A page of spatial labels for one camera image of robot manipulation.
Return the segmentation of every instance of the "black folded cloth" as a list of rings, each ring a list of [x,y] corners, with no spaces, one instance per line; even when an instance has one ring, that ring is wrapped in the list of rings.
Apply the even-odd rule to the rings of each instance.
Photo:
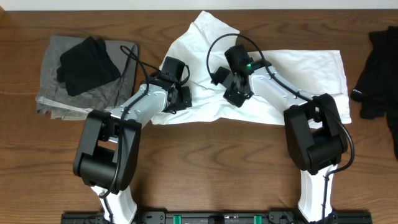
[[[387,113],[398,159],[398,27],[369,33],[373,51],[351,97],[362,102],[361,117],[374,119]]]
[[[120,71],[106,52],[105,41],[88,37],[60,57],[57,80],[65,82],[68,95],[76,96],[120,78]]]

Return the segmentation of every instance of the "wooden table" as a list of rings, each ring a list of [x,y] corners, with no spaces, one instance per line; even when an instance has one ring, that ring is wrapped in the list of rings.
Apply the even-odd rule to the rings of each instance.
[[[98,211],[100,201],[72,173],[84,122],[37,115],[42,57],[52,34],[131,40],[160,65],[199,11],[7,12],[0,21],[0,222],[60,223],[64,212]],[[261,49],[341,50],[349,91],[372,47],[368,32],[398,24],[397,11],[213,11]],[[143,80],[139,71],[137,83]],[[347,125],[356,160],[333,181],[337,209],[370,210],[375,223],[398,222],[398,162],[385,119]],[[349,158],[343,155],[341,164]],[[220,119],[142,132],[131,188],[140,205],[173,210],[295,207],[300,172],[283,126]]]

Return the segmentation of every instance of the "black garment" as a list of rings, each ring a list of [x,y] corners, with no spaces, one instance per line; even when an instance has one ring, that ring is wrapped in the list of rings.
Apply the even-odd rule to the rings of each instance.
[[[103,39],[88,37],[60,57],[57,80],[65,82],[68,95],[76,96],[120,78],[120,71],[106,52]]]
[[[373,51],[351,97],[362,102],[364,119],[383,117],[387,113],[398,159],[398,27],[371,32],[369,38]]]

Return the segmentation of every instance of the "folded cloth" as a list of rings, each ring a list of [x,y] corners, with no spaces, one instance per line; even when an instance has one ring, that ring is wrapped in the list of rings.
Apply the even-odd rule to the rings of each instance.
[[[398,27],[371,32],[369,38],[373,50],[351,97],[362,102],[364,119],[383,117],[387,113],[398,159]]]
[[[135,43],[116,40],[105,40],[105,45],[112,63],[122,74],[121,78],[77,96],[68,95],[65,83],[57,80],[57,68],[61,65],[59,58],[83,41],[84,38],[51,36],[40,72],[40,90],[36,96],[38,114],[51,111],[52,118],[85,119],[93,109],[111,110],[131,97],[136,61],[127,59],[120,45],[129,47],[135,54],[138,49]]]
[[[57,80],[65,82],[68,95],[76,96],[120,78],[120,71],[106,52],[105,41],[87,37],[60,57]]]
[[[169,48],[166,56],[175,57],[190,67],[190,79],[186,85],[192,93],[192,107],[177,114],[159,113],[152,118],[154,124],[178,124],[196,121],[214,121],[218,118],[238,119],[264,124],[284,124],[283,116],[266,100],[253,96],[237,108],[228,103],[222,85],[211,84],[206,69],[206,55],[216,38],[238,30],[202,12],[188,31]],[[219,66],[228,67],[224,53],[235,45],[236,37],[225,37],[217,42],[210,54],[209,66],[215,71]],[[278,72],[298,88],[321,95],[334,97],[343,123],[350,123],[346,77],[338,50],[271,50],[263,52]],[[258,52],[249,53],[254,60]],[[311,123],[318,128],[320,123]]]

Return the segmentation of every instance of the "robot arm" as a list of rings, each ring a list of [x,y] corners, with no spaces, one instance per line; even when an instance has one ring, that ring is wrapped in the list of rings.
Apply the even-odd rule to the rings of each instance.
[[[320,221],[323,207],[327,217],[332,212],[330,192],[333,175],[329,176],[326,204],[323,205],[325,176],[337,168],[341,154],[347,150],[347,143],[336,121],[317,105],[339,117],[334,99],[328,94],[315,96],[298,89],[278,74],[271,63],[266,62],[272,77],[264,68],[264,62],[250,58],[243,45],[231,47],[225,56],[230,69],[217,69],[211,74],[212,82],[215,85],[221,83],[226,88],[224,98],[237,107],[252,95],[258,95],[284,115],[289,154],[301,170],[302,194],[298,208],[308,222]],[[317,103],[297,98],[275,78],[287,88]],[[322,122],[322,128],[311,131],[310,120]]]
[[[117,146],[122,144],[116,184],[111,194],[100,199],[105,211],[104,218],[108,221],[112,217],[114,223],[127,224],[136,214],[137,205],[131,197],[129,184],[137,167],[141,129],[159,112],[176,112],[192,106],[189,87],[181,87],[186,82],[180,81],[185,67],[180,60],[167,57],[162,71],[150,81],[148,94],[131,106],[124,120],[121,120],[123,110],[145,92],[146,84],[142,84],[139,91],[120,107],[110,112],[94,110],[88,114],[73,163],[73,173],[99,196],[112,186],[119,150],[101,147],[98,141],[115,142]],[[119,142],[121,124],[123,138]]]

